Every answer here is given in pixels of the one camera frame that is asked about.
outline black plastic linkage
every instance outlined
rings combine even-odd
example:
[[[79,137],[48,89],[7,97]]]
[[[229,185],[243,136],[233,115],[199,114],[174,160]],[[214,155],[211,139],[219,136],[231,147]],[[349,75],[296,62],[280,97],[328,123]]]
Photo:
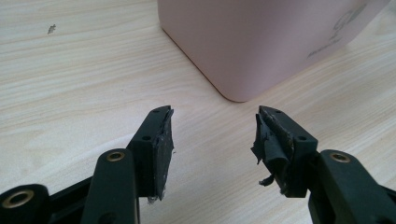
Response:
[[[139,197],[163,199],[172,141],[173,109],[163,106],[151,110],[127,149],[134,154],[136,184]]]
[[[256,140],[251,150],[271,173],[260,183],[267,186],[275,179],[286,197],[305,197],[305,166],[317,154],[318,140],[288,115],[271,107],[260,106],[256,120]]]
[[[304,197],[314,224],[396,224],[396,192],[378,185],[353,156],[316,152],[318,141],[282,111],[260,106],[253,153],[286,197]]]
[[[0,195],[0,223],[35,224],[50,219],[50,197],[42,185],[24,185]]]
[[[138,197],[163,198],[174,148],[172,114],[170,105],[150,111],[127,149],[98,159],[93,177],[51,196],[41,185],[1,194],[0,223],[139,223]]]
[[[334,218],[314,223],[396,223],[396,204],[355,157],[323,150],[317,171]]]
[[[95,167],[81,224],[139,223],[132,152],[113,149]]]

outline table surface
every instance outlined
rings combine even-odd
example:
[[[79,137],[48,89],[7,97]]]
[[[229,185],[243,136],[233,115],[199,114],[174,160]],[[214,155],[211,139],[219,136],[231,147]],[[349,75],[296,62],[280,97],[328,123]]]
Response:
[[[49,28],[56,25],[48,34]],[[147,113],[171,105],[175,154],[162,202],[142,223],[310,223],[307,199],[264,188],[250,151],[259,105],[357,157],[396,189],[396,2],[331,57],[246,102],[223,98],[161,29],[154,0],[2,1],[0,191],[52,194],[126,147]]]

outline wooden table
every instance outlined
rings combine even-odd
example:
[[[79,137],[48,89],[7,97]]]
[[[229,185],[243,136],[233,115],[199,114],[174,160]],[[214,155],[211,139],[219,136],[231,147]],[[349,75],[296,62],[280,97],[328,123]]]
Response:
[[[49,28],[55,30],[49,34]],[[396,189],[396,2],[333,56],[247,103],[224,99],[161,29],[154,0],[2,1],[0,191],[52,194],[126,147],[147,113],[171,105],[175,154],[162,202],[142,223],[310,223],[250,151],[259,105],[357,157]]]

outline screw hole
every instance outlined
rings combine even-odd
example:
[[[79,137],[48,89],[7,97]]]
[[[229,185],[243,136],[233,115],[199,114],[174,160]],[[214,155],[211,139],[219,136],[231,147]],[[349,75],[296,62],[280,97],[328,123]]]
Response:
[[[112,152],[107,155],[107,160],[108,161],[120,161],[125,157],[125,154],[123,152]]]
[[[2,205],[4,208],[15,208],[28,203],[32,200],[35,192],[30,189],[20,190],[16,193],[11,194],[6,198]]]
[[[332,153],[330,154],[333,160],[339,162],[350,162],[350,158],[348,156],[342,155],[340,153]]]

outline pink box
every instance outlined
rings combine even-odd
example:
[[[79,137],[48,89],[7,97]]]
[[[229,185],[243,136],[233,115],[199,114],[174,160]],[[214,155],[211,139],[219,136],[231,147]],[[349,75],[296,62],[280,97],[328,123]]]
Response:
[[[389,0],[158,0],[162,28],[245,102],[351,41]]]

